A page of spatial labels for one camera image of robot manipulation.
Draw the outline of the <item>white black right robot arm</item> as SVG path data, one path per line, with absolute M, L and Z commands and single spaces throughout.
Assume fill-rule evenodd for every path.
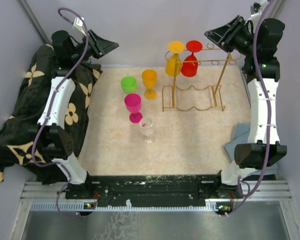
M 275 18 L 266 18 L 254 33 L 251 20 L 240 15 L 221 27 L 207 30 L 204 36 L 223 51 L 237 50 L 245 56 L 243 72 L 250 95 L 251 121 L 246 143 L 234 148 L 234 161 L 220 172 L 220 181 L 213 192 L 225 198 L 238 178 L 245 178 L 263 167 L 271 167 L 287 154 L 280 143 L 276 123 L 276 97 L 280 80 L 280 63 L 275 57 L 277 45 L 286 25 Z

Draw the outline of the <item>red plastic wine glass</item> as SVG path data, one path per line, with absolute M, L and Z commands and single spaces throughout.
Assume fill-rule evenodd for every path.
M 195 53 L 200 52 L 203 49 L 203 45 L 198 40 L 191 40 L 186 44 L 186 49 L 191 52 L 191 54 L 184 59 L 181 73 L 185 77 L 192 78 L 197 74 L 199 66 Z

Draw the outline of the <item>green plastic wine glass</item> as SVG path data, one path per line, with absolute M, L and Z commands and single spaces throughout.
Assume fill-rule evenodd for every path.
M 120 81 L 121 88 L 123 92 L 128 94 L 133 94 L 137 92 L 137 80 L 133 76 L 125 76 Z

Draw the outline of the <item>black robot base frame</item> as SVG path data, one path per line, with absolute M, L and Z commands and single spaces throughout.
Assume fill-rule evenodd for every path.
M 83 184 L 69 184 L 67 200 L 91 199 L 98 207 L 204 207 L 208 199 L 231 202 L 238 188 L 221 181 L 221 174 L 88 176 Z

